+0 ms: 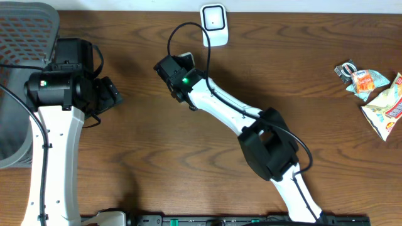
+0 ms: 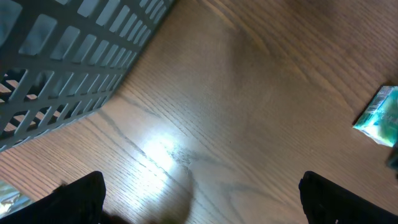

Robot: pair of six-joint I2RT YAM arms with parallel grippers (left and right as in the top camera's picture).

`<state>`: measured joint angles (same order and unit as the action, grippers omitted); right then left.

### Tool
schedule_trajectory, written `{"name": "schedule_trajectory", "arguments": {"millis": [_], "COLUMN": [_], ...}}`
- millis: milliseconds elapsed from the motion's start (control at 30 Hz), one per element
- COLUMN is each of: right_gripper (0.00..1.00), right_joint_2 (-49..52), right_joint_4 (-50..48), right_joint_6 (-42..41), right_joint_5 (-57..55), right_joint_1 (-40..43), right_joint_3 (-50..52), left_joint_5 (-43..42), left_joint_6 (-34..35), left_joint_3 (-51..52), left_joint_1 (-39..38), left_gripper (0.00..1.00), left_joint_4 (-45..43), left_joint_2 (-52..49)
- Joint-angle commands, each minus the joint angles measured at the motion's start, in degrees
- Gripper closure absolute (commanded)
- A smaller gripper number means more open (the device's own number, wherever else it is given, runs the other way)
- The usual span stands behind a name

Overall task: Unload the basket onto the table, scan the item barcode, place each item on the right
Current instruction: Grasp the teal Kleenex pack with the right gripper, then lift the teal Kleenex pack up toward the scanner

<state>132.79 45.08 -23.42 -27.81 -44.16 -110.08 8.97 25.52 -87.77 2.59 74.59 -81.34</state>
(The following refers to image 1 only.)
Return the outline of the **cream snack bag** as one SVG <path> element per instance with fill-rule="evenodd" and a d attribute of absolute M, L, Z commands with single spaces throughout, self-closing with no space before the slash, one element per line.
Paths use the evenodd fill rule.
<path fill-rule="evenodd" d="M 362 106 L 361 111 L 379 137 L 386 141 L 401 118 L 401 74 L 397 74 L 388 89 Z"/>

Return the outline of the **orange small packet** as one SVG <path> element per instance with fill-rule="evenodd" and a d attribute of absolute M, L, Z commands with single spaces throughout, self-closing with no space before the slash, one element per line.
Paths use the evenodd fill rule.
<path fill-rule="evenodd" d="M 359 93 L 370 93 L 376 86 L 369 70 L 359 70 L 351 74 L 352 84 Z"/>

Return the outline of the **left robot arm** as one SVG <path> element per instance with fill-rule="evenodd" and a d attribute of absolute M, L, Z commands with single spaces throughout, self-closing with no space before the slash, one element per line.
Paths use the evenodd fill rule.
<path fill-rule="evenodd" d="M 31 112 L 33 161 L 23 225 L 127 225 L 122 210 L 82 218 L 77 201 L 78 147 L 84 121 L 122 102 L 109 77 L 94 67 L 98 47 L 80 38 L 60 38 L 55 57 L 24 85 Z"/>

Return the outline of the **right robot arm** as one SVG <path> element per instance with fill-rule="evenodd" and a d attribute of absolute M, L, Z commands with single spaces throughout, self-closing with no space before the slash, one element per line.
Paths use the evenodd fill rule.
<path fill-rule="evenodd" d="M 296 153 L 304 143 L 289 130 L 277 110 L 261 110 L 237 100 L 217 86 L 207 72 L 195 68 L 191 53 L 168 55 L 154 70 L 177 101 L 186 102 L 192 110 L 208 112 L 236 134 L 247 164 L 274 184 L 292 221 L 324 221 L 322 209 L 302 178 Z"/>

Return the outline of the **mint green wipes pack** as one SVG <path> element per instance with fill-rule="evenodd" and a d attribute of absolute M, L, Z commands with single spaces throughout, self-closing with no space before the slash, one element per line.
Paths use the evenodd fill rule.
<path fill-rule="evenodd" d="M 374 84 L 375 84 L 376 88 L 388 85 L 390 83 L 390 81 L 386 77 L 384 77 L 382 74 L 380 74 L 379 72 L 377 72 L 375 70 L 369 70 L 369 71 L 374 80 Z M 346 91 L 353 92 L 355 96 L 362 99 L 363 101 L 366 101 L 369 98 L 370 93 L 371 93 L 370 92 L 370 93 L 359 93 L 358 94 L 355 91 L 355 88 L 352 83 L 346 88 Z"/>

